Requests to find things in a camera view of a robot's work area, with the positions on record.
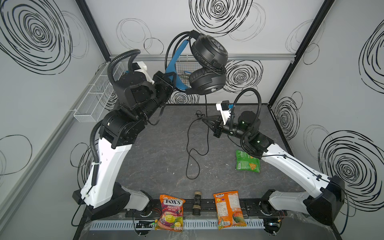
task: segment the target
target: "black frame post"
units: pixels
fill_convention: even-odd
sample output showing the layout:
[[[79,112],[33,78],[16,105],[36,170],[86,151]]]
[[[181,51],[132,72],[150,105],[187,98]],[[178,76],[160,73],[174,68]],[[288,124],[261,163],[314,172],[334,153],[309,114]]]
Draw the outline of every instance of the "black frame post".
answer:
[[[85,0],[76,0],[76,3],[81,11],[81,14],[85,19],[85,22],[87,22],[89,30],[91,31],[93,38],[99,46],[99,49],[105,61],[110,61],[111,54],[108,51],[107,45],[105,44],[99,29],[97,28],[96,22],[92,17],[91,11],[89,10],[87,3],[85,2]]]
[[[291,63],[287,70],[285,71],[283,77],[281,78],[281,81],[279,85],[277,86],[275,92],[273,93],[271,99],[269,100],[268,105],[272,107],[272,105],[275,103],[277,97],[283,90],[285,84],[287,83],[288,79],[290,78],[291,74],[293,73],[293,70],[296,68],[297,64],[299,63],[301,57],[303,56],[305,50],[307,49],[308,45],[311,43],[312,38],[316,34],[317,30],[319,29],[321,23],[323,22],[325,16],[327,15],[328,11],[331,9],[333,3],[335,0],[325,0],[317,13],[315,19],[313,20],[307,34],[305,35],[303,41],[301,42],[299,48],[296,52],[296,57],[293,63]]]

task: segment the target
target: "black mesh grid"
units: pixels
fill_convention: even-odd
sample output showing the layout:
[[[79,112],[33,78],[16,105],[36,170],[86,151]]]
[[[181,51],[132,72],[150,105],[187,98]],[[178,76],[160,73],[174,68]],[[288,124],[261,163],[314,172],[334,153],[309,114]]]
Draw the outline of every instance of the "black mesh grid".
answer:
[[[188,81],[189,75],[199,68],[202,68],[200,63],[195,61],[177,61],[175,67],[176,73],[180,77],[180,80],[188,87],[190,87]]]

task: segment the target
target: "marble-textured surface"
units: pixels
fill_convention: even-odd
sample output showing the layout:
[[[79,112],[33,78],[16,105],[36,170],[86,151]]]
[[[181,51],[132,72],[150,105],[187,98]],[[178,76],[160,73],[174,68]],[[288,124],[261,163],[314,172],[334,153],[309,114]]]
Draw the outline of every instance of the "marble-textured surface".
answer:
[[[236,106],[236,121],[241,112],[257,106]],[[196,119],[196,111],[205,113],[205,106],[167,106],[162,119],[156,126],[148,125],[139,134],[136,143],[128,152],[116,179],[121,185],[132,190],[144,190],[152,197],[160,194],[180,198],[193,198],[194,191],[203,193],[202,198],[213,198],[214,193],[238,190],[240,198],[259,198],[268,189],[283,192],[298,192],[303,189],[287,175],[274,166],[261,161],[260,173],[235,170],[236,149],[240,149],[228,140],[213,136],[209,131],[209,152],[200,156],[192,155],[200,164],[200,175],[195,180],[185,176],[188,154],[186,152],[187,130]],[[159,111],[151,120],[156,121]],[[208,106],[208,115],[218,115],[215,106]],[[272,117],[263,105],[260,113],[260,132],[272,138],[285,149]],[[208,127],[200,120],[194,122],[189,132],[189,149],[207,151]],[[190,159],[188,176],[198,173],[197,164]]]

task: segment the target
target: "lemon illustration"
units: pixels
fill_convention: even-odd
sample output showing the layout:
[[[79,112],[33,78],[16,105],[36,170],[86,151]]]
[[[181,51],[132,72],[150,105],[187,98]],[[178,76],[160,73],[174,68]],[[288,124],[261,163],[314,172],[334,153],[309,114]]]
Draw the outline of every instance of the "lemon illustration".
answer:
[[[172,223],[172,222],[175,222],[175,220],[176,220],[175,216],[170,215],[170,214],[166,215],[166,221],[167,222]]]

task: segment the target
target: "green snack bag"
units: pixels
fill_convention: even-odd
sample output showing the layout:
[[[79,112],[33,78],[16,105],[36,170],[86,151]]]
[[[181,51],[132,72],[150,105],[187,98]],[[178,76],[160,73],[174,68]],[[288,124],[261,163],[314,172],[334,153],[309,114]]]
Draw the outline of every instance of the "green snack bag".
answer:
[[[248,170],[260,172],[260,159],[250,156],[248,153],[236,150],[236,170]]]

